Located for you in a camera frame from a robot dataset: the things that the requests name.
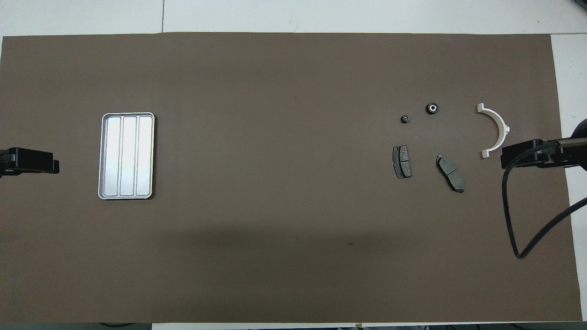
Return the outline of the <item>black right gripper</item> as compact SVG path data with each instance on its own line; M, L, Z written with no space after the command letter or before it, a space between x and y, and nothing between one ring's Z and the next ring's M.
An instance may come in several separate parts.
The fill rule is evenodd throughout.
M528 140L506 147L500 156L501 169L514 167L581 167L587 169L586 140Z

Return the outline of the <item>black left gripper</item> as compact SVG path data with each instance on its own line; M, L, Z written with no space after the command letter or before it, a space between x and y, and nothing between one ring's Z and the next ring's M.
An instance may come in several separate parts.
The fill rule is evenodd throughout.
M0 176L21 174L59 174L60 162L53 153L27 148L8 148L0 151Z

